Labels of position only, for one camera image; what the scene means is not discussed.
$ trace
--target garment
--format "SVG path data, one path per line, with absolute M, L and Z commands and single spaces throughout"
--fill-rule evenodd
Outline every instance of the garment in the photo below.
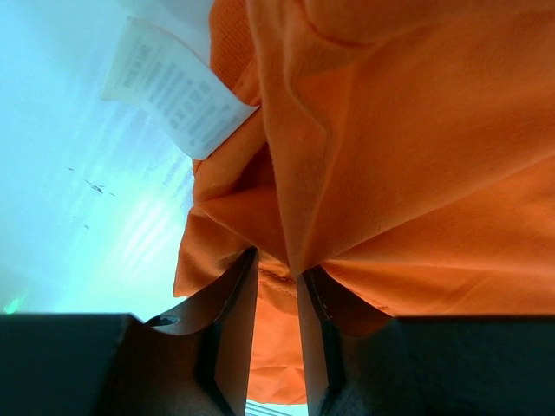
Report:
M 261 108 L 195 162 L 175 280 L 262 252 L 249 397 L 303 403 L 295 278 L 391 314 L 555 312 L 555 1 L 217 0 Z

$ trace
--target clothing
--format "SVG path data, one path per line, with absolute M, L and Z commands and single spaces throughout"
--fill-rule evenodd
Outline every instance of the clothing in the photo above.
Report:
M 295 276 L 391 314 L 555 312 L 555 1 L 218 0 L 261 108 L 195 162 L 175 295 L 263 253 L 249 398 L 303 403 Z

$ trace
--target white tag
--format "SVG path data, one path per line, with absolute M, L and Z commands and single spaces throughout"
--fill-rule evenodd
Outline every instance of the white tag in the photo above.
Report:
M 173 34 L 132 17 L 102 98 L 147 110 L 193 159 L 206 159 L 257 109 Z

